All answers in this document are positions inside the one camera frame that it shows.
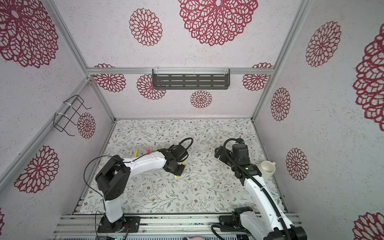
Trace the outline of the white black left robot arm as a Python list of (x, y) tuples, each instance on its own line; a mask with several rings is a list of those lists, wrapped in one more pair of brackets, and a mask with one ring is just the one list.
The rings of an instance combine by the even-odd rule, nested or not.
[(130, 178), (157, 169), (180, 176), (185, 169), (183, 162), (188, 156), (188, 149), (182, 145), (173, 145), (168, 149), (159, 149), (132, 159), (112, 156), (95, 178), (105, 205), (105, 213), (97, 233), (118, 233), (126, 230), (121, 195)]

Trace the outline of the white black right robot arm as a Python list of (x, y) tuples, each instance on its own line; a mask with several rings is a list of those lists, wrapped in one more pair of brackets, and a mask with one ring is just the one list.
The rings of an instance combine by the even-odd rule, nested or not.
[(226, 144), (215, 149), (215, 158), (226, 164), (240, 180), (245, 190), (253, 197), (260, 217), (250, 207), (237, 208), (232, 212), (233, 220), (211, 226), (228, 231), (248, 232), (256, 240), (306, 240), (305, 230), (294, 223), (283, 213), (262, 177), (260, 169), (251, 163), (248, 146), (237, 139), (232, 150)]

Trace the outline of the white mug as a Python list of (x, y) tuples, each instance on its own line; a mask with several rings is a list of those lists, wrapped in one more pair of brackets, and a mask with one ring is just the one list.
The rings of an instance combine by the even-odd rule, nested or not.
[(262, 177), (265, 180), (269, 180), (273, 177), (276, 171), (276, 163), (270, 161), (263, 161), (258, 165), (258, 168), (262, 173)]

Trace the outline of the dark grey wall shelf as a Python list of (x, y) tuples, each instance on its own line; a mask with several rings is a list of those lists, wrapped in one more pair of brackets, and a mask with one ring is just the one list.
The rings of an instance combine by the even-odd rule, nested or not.
[(229, 69), (219, 71), (152, 70), (152, 85), (156, 90), (227, 90)]

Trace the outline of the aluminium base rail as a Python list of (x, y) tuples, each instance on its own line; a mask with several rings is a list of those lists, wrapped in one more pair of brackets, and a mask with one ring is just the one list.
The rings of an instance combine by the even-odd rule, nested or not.
[[(85, 202), (81, 197), (74, 212), (71, 215), (61, 216), (57, 224), (53, 239), (64, 239), (69, 237), (103, 237), (104, 233), (96, 233), (101, 222), (102, 214), (81, 214), (80, 210)], [(219, 223), (219, 216), (232, 214), (227, 213), (129, 213), (124, 217), (128, 219), (139, 218), (130, 224), (134, 233), (130, 236), (146, 235), (194, 235), (211, 234), (211, 225)]]

